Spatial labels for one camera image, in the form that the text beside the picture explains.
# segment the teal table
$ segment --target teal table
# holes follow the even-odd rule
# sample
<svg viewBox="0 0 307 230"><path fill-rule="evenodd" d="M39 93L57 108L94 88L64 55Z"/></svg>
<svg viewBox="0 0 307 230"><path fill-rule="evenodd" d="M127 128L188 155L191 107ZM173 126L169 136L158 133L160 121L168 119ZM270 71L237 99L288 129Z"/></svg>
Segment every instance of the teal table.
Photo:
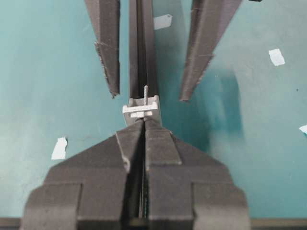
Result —
<svg viewBox="0 0 307 230"><path fill-rule="evenodd" d="M154 0L164 126L225 163L254 218L306 218L305 0L243 0L191 101L178 101L191 0ZM125 127L128 1L121 1L121 95L111 99L83 0L10 0L0 8L0 217L20 217L57 138L66 158ZM269 50L285 64L275 66Z"/></svg>

